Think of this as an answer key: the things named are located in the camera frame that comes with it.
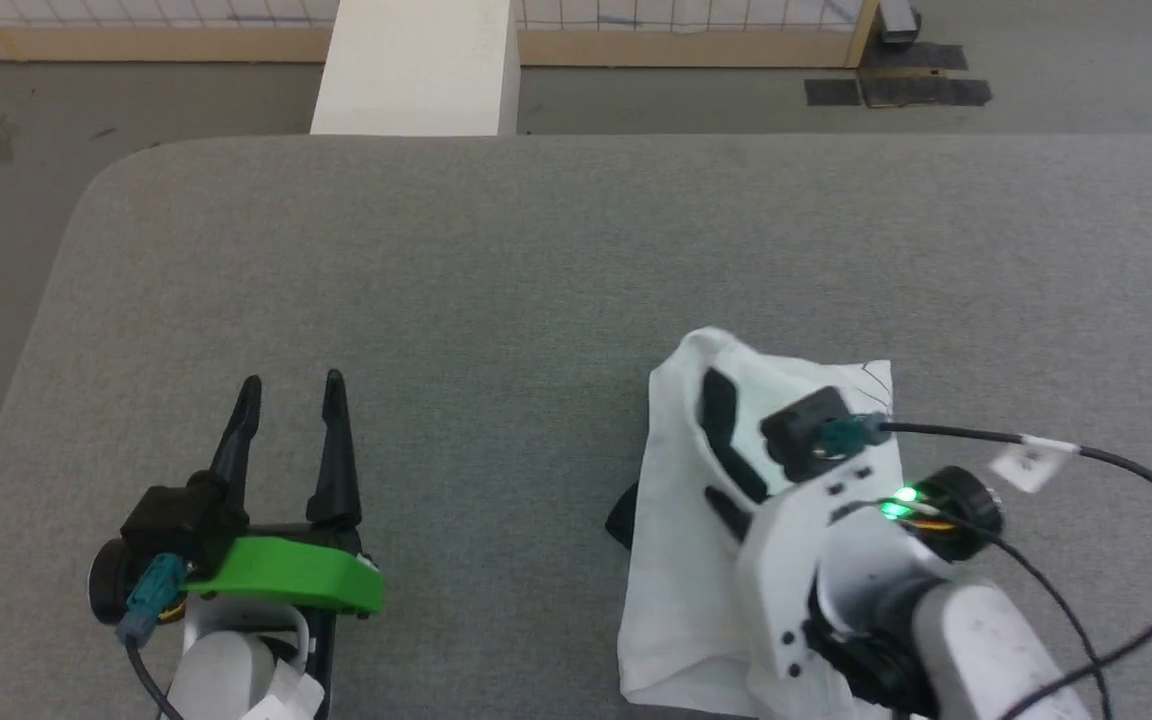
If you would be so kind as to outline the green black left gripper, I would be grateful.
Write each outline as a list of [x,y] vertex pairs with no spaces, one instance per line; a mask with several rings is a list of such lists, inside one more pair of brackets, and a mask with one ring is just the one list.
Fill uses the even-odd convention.
[[[227,506],[244,511],[252,439],[259,430],[262,379],[248,376],[210,470],[227,483]],[[308,521],[353,530],[361,524],[358,473],[346,379],[329,370],[323,397],[326,432]],[[384,607],[378,566],[356,552],[276,536],[234,541],[214,578],[185,583],[187,719],[326,719],[338,617],[371,617]]]

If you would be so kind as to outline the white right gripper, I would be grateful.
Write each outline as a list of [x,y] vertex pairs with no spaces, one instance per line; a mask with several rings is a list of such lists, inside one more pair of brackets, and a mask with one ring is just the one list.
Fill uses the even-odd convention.
[[704,488],[710,510],[741,541],[736,596],[746,624],[745,687],[755,715],[882,715],[855,700],[844,675],[808,647],[803,624],[832,511],[900,488],[899,450],[865,450],[823,477],[794,484],[772,460],[756,458],[753,469],[733,447],[737,410],[736,384],[710,367],[702,379],[702,432],[733,486],[759,503],[751,514],[722,488]]

